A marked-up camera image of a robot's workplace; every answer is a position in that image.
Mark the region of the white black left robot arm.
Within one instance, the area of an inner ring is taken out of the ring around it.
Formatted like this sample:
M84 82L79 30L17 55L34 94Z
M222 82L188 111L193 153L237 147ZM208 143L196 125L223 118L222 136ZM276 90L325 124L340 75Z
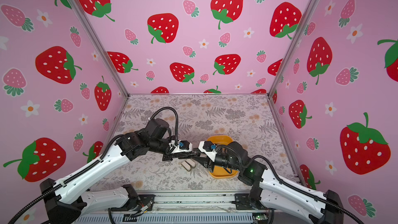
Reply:
M131 185L110 191L89 192L89 188L117 168L147 152L160 153L164 161L198 156L188 141L178 141L170 133L169 124L162 119L151 119L146 127L135 132L115 136L104 152L84 167L58 180L47 179L40 188L50 224L71 224L81 215L102 209L117 211L138 210L144 207Z

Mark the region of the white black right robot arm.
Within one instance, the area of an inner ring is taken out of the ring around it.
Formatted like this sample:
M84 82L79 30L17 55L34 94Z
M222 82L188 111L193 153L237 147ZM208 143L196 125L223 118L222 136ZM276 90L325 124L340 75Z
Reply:
M238 179L251 186L249 197L257 206L285 212L309 224L344 222L337 193L316 191L279 176L268 159L261 155L249 157L237 142L216 145L202 141L193 152L194 160L210 171L216 167L238 171Z

